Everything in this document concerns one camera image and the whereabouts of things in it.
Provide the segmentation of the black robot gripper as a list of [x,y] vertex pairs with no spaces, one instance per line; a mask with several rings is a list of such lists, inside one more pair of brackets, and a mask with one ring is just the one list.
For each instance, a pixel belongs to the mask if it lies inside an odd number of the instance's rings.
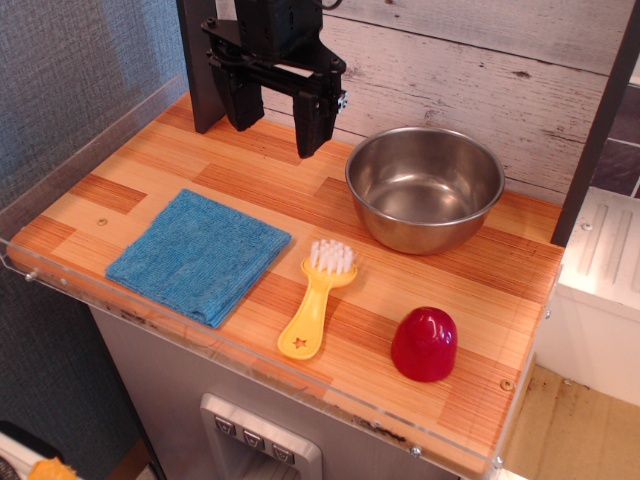
[[297,151],[309,158],[332,138],[336,117],[347,105],[341,76],[346,63],[320,34],[320,1],[236,1],[236,18],[209,18],[207,52],[214,84],[237,131],[264,116],[261,89],[293,98]]

